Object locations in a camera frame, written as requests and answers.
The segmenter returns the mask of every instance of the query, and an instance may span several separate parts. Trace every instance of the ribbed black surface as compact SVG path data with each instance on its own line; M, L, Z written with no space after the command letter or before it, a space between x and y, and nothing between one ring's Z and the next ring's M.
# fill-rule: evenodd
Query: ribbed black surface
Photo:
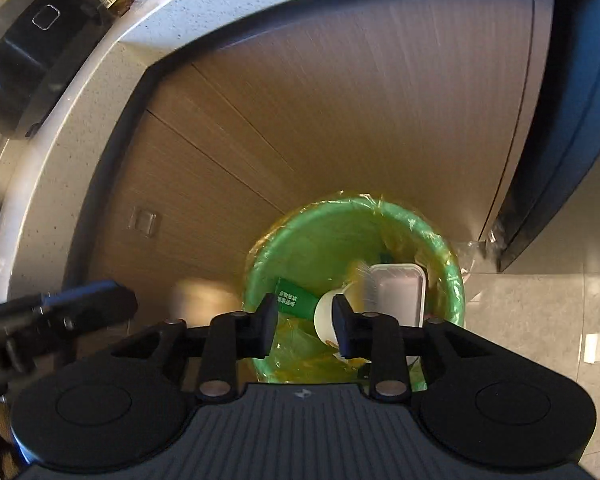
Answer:
M575 464L523 475L467 465L430 443L407 409L368 400L353 384L252 384L232 404L201 408L182 437L160 455L97 476L98 480L592 478ZM78 476L33 466L20 478Z

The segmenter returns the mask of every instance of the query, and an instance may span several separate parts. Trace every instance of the plastic wrap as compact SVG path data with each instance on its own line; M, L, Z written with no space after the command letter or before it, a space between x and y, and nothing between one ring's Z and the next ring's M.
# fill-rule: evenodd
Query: plastic wrap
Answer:
M369 195L323 200L277 222L251 249L244 308L252 312L280 277L320 297L347 281L353 262L416 263L427 272L426 316L462 326L464 289L457 259L445 239L416 213ZM323 344L310 321L280 316L271 354L254 360L267 382L319 383L356 380L355 365ZM411 369L414 390L425 388Z

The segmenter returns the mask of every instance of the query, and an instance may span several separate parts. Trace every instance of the wooden cabinet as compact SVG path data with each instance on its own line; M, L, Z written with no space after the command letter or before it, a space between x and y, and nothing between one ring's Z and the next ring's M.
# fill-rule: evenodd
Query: wooden cabinet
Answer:
M525 142L551 13L552 0L329 0L193 57L148 104L92 276L154 312L182 277L238 282L272 222L339 190L479 238ZM128 228L138 207L158 213L152 237Z

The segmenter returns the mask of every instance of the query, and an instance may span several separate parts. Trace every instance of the speckled countertop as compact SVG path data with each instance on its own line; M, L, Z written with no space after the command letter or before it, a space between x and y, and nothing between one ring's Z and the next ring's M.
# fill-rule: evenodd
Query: speckled countertop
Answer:
M94 170L147 67L288 1L143 0L114 24L28 141L11 178L0 212L0 302L61 288Z

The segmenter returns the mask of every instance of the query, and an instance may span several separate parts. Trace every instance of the white logo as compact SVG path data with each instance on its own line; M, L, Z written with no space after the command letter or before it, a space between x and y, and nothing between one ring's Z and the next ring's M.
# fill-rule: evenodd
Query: white logo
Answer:
M307 390L306 388L303 388L302 391L300 392L294 392L294 395L296 397L300 397L300 399L305 400L307 397L311 397L313 395L311 390Z

